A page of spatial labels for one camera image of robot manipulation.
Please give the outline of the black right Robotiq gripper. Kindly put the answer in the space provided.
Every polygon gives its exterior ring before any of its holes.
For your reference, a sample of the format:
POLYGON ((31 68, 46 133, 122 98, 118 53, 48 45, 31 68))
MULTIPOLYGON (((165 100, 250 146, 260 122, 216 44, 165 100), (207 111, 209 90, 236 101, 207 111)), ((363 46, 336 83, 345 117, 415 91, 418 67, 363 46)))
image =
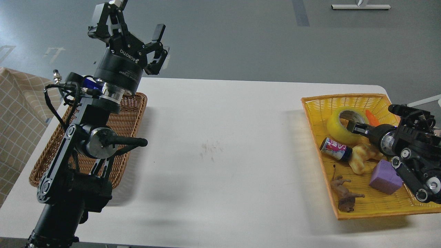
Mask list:
POLYGON ((353 134, 367 137, 370 143, 378 149, 391 149, 394 142, 395 126, 393 125, 368 127, 366 123, 348 121, 347 130, 353 134))

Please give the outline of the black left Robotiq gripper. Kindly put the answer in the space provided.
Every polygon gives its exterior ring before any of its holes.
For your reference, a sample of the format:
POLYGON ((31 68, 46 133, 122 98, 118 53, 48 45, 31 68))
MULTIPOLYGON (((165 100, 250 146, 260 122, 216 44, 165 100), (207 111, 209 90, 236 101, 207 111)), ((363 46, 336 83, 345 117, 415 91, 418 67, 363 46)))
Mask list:
POLYGON ((142 77, 158 75, 168 55, 161 39, 166 25, 157 24, 151 42, 143 44, 132 33, 123 17, 127 0, 111 0, 95 6, 88 36, 106 44, 104 56, 93 78, 134 95, 142 77))

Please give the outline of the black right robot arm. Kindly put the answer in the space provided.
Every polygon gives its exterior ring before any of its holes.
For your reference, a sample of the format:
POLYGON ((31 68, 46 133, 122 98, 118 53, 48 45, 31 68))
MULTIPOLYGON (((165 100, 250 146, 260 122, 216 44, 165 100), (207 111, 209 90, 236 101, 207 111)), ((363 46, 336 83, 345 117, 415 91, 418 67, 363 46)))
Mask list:
POLYGON ((367 137, 387 157, 397 175, 422 203, 441 201, 440 137, 429 111, 407 105, 390 105, 388 110, 400 117, 398 126, 349 121, 348 131, 367 137))

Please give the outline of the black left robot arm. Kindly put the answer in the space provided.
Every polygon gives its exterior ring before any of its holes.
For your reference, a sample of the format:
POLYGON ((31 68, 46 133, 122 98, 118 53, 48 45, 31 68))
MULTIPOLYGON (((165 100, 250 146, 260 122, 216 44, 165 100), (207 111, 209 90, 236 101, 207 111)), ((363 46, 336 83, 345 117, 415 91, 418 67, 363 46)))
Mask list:
POLYGON ((148 144, 107 126, 110 115, 120 112, 123 96, 136 93, 143 73, 159 74, 168 54, 161 42, 166 26, 158 24, 151 42, 144 43, 128 30, 126 4, 112 0, 95 6, 88 36, 106 44, 95 74, 71 72, 62 81, 54 70, 54 83, 44 88, 46 105, 64 135, 38 184, 37 200, 45 206, 27 248, 69 248, 78 242, 78 225, 112 199, 115 158, 148 144))

